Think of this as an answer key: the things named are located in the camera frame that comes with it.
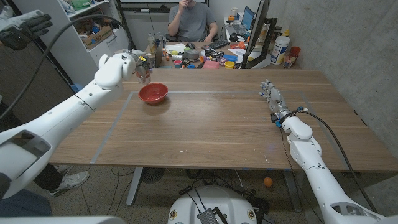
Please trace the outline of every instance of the sneaker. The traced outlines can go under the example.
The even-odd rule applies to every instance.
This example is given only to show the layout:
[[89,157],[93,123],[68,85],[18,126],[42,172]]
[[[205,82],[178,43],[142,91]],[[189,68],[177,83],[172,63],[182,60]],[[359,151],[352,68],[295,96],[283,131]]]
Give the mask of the sneaker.
[[65,175],[68,171],[70,171],[70,169],[72,169],[73,166],[69,166],[69,165],[56,165],[54,166],[58,173],[60,173],[61,175]]
[[79,187],[89,178],[89,176],[90,173],[88,171],[83,171],[73,175],[66,175],[63,177],[60,186],[57,189],[50,191],[50,196],[58,197],[59,195],[67,192],[69,189]]

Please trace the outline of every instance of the wooden table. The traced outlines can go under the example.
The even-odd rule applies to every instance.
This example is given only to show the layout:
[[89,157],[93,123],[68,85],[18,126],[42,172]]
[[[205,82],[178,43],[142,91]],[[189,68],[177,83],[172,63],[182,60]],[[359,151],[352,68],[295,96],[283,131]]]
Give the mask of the wooden table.
[[[167,45],[181,44],[181,43],[187,44],[188,42],[167,42]],[[197,48],[197,50],[199,52],[201,52],[202,51],[202,47],[204,45],[206,45],[206,44],[209,44],[209,43],[193,42],[193,44],[195,44],[195,47]],[[220,49],[216,49],[216,50],[217,51],[223,51],[224,54],[226,54],[226,55],[234,55],[234,56],[236,56],[235,54],[230,52],[228,49],[229,49],[229,45],[224,46],[224,47],[222,47]],[[145,52],[150,53],[149,46],[145,49]],[[200,61],[193,62],[193,64],[197,67],[200,64]],[[171,57],[170,57],[169,61],[167,61],[165,57],[162,57],[162,63],[160,64],[160,66],[171,66],[172,68],[174,68],[174,64],[173,64],[173,61],[172,61]],[[225,69],[225,67],[224,66],[220,66],[218,69]],[[270,64],[270,65],[264,67],[263,69],[284,69],[284,67],[283,67],[282,64],[280,64],[280,65]],[[293,65],[290,69],[299,69],[299,66],[298,65]]]
[[[56,164],[216,169],[289,168],[279,129],[257,92],[268,78],[290,109],[304,106],[338,136],[356,171],[398,171],[397,159],[355,115],[319,71],[155,69],[152,82],[168,86],[167,99],[150,106],[138,98],[137,80],[124,82],[117,101],[96,111],[62,142]],[[309,124],[331,170],[346,170],[327,129]],[[292,163],[294,169],[300,169]]]

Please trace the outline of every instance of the gray t-shirt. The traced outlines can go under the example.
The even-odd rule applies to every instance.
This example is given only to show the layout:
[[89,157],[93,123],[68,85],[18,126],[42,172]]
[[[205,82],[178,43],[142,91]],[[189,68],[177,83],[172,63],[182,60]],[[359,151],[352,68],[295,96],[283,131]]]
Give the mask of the gray t-shirt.
[[[170,9],[169,24],[173,22],[178,13],[178,6]],[[181,14],[180,27],[178,28],[179,41],[204,41],[207,36],[206,25],[216,22],[210,8],[203,3],[196,3],[193,7],[184,9]]]

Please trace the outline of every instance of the box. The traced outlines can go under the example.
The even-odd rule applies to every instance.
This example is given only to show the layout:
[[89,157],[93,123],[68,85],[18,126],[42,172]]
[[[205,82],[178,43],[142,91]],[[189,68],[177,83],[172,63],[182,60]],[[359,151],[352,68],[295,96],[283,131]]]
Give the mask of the box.
[[92,49],[97,46],[101,41],[106,39],[112,34],[110,26],[101,27],[101,30],[96,34],[91,34],[87,39],[82,40],[87,49]]
[[77,11],[80,9],[85,9],[87,7],[90,7],[90,1],[89,0],[71,0],[73,8]]

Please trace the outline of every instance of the table leg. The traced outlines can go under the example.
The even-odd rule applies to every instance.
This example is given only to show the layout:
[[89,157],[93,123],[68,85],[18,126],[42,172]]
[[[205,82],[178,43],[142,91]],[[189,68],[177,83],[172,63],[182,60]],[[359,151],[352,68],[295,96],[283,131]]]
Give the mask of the table leg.
[[284,179],[286,182],[287,190],[289,191],[290,199],[292,200],[293,210],[295,212],[301,212],[301,203],[299,193],[297,192],[296,183],[293,178],[291,171],[284,171]]
[[143,167],[136,167],[136,169],[134,170],[134,175],[131,180],[129,195],[127,196],[126,200],[126,204],[128,206],[134,203],[134,198],[136,197],[138,191],[139,182],[141,181],[141,174],[143,169],[144,169]]

